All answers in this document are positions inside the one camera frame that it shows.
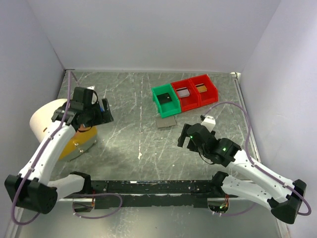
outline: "scratched metal surface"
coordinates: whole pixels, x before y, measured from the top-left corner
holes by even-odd
[[[230,213],[250,207],[252,202],[230,202]],[[85,216],[102,216],[111,210],[93,210]],[[28,221],[35,215],[25,211]],[[276,219],[262,206],[238,217],[212,215],[207,208],[131,207],[98,219],[80,219],[72,214],[70,202],[59,202],[47,215],[20,226],[19,238],[280,238]]]
[[[151,88],[200,74],[75,74],[80,86],[95,85],[98,96],[108,98],[114,122],[98,126],[97,144],[89,151],[71,162],[58,162],[52,180],[65,177],[72,171],[90,174],[93,180],[211,179],[217,171],[231,174],[226,168],[208,165],[198,154],[177,147],[184,123],[200,122],[200,115],[209,106],[176,115],[177,125],[170,128],[158,129],[155,122],[158,113],[152,101]],[[209,76],[218,88],[219,101],[239,102],[236,85],[230,74],[209,73]],[[65,98],[66,92],[65,78],[58,97]],[[238,108],[220,105],[210,115],[216,119],[217,137],[230,138],[244,147],[247,128]]]
[[[111,104],[114,122],[98,126],[98,142],[79,158],[58,162],[52,180],[72,171],[88,173],[94,180],[211,179],[221,166],[207,165],[200,157],[178,148],[184,123],[199,122],[208,107],[176,115],[177,125],[158,129],[157,110],[152,102],[151,87],[171,83],[195,74],[183,73],[109,73],[77,72],[80,85],[95,85],[100,97]],[[210,73],[219,90],[220,101],[238,101],[236,86],[226,73]],[[66,96],[63,82],[59,98]],[[218,137],[228,137],[240,145],[247,133],[242,113],[233,106],[221,105],[211,113],[216,118]],[[230,202],[231,213],[240,212],[250,201]],[[93,210],[87,216],[101,216],[110,211]],[[21,220],[34,216],[24,211]],[[131,207],[99,220],[80,219],[72,215],[70,202],[59,202],[47,215],[19,228],[20,238],[279,238],[276,219],[261,206],[239,217],[212,216],[208,209],[181,207]]]

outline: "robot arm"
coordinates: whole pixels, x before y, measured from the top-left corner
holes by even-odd
[[[278,219],[292,224],[298,214],[302,200],[289,188],[304,196],[306,184],[300,179],[292,181],[273,172],[258,161],[249,160],[246,151],[233,141],[216,139],[213,128],[215,120],[207,116],[201,124],[185,124],[178,146],[182,147],[185,137],[190,137],[187,148],[198,152],[200,156],[209,159],[213,164],[220,164],[237,171],[253,183],[242,181],[218,172],[212,180],[217,181],[221,192],[246,198],[258,203],[271,211]]]
[[[29,173],[35,158],[41,153],[39,161],[23,184],[16,203],[17,206],[46,214],[53,209],[56,202],[61,198],[75,192],[92,192],[90,176],[84,173],[73,172],[65,178],[51,182],[50,177],[65,145],[82,124],[85,127],[90,127],[113,121],[107,99],[103,99],[102,103],[101,106],[94,90],[76,87],[70,101],[65,123],[52,139],[51,134],[60,125],[66,103],[55,111],[52,123],[31,160],[17,176],[9,175],[4,182],[5,188],[13,201],[23,178]],[[41,151],[49,138],[47,147],[44,151]]]

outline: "white backdrop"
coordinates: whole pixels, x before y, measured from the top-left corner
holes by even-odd
[[[308,186],[313,212],[289,226],[293,238],[317,237],[316,10],[316,0],[282,0],[241,79],[263,163]]]
[[[279,0],[28,0],[66,68],[242,71]]]
[[[57,97],[61,77],[62,68],[28,3],[0,1],[0,237],[12,204],[4,180],[17,175],[39,146],[29,120]]]

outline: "white roll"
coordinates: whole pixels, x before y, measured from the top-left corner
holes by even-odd
[[[37,140],[42,142],[46,129],[52,122],[52,116],[55,110],[67,101],[67,99],[57,99],[50,103],[45,104],[41,108],[39,108],[30,119],[30,128],[35,134]]]

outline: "metal floor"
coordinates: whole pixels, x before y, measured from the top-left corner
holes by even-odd
[[[151,88],[200,74],[76,72],[80,86],[95,85],[99,97],[106,97],[114,122],[98,126],[98,142],[71,162],[58,162],[51,180],[72,171],[90,174],[93,180],[211,179],[217,171],[231,174],[219,165],[207,165],[197,153],[177,147],[184,123],[200,122],[210,106],[175,116],[177,125],[158,129],[159,116]],[[240,102],[236,82],[228,73],[209,73],[218,89],[219,101]],[[59,98],[66,98],[67,79]],[[232,105],[220,105],[210,112],[216,119],[216,137],[227,137],[244,147],[247,128],[243,113]],[[249,146],[254,155],[253,146]]]

